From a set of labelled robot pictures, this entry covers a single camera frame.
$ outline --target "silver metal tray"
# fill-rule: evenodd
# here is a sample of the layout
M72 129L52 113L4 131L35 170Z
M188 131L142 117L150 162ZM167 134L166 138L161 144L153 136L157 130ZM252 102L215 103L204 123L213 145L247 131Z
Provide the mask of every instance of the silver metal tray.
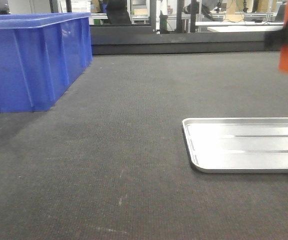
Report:
M187 118L192 167L205 173L288 173L288 117Z

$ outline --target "black chair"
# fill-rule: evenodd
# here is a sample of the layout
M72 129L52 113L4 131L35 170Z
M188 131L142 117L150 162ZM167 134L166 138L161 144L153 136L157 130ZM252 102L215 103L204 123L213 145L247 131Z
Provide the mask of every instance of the black chair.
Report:
M274 22L283 22L284 21L285 8L286 8L286 4L282 4L281 6L279 6L279 9L277 11L277 15L275 17Z
M126 0L108 0L106 11L110 24L129 25L132 24L126 8Z

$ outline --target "blue plastic crate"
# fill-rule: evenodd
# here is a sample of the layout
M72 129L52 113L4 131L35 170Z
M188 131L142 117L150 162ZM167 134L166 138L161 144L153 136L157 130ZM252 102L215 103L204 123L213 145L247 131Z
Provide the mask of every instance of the blue plastic crate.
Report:
M89 16L0 15L0 113L54 105L92 60Z

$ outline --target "dark gray carpet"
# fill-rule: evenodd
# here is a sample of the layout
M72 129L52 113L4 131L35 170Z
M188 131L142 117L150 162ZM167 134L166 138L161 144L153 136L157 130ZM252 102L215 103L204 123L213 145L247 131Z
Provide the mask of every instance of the dark gray carpet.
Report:
M0 114L0 240L288 240L288 174L205 174L188 117L288 117L278 53L96 56Z

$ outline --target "cardboard box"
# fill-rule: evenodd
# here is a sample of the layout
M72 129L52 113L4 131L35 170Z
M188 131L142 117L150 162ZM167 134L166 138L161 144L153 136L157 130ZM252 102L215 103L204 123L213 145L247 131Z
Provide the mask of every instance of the cardboard box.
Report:
M227 15L235 14L236 1L235 0L228 0L226 5L227 5L226 14Z
M134 15L148 15L147 8L134 9Z
M244 15L241 14L226 14L224 22L234 22L238 23L244 20Z
M91 1L91 11L90 12L93 14L100 12L99 0L92 0Z
M266 13L268 11L268 2L269 2L269 0L259 0L257 12L258 13ZM271 12L273 12L276 9L276 2L277 2L277 0L272 1L272 8L270 10Z

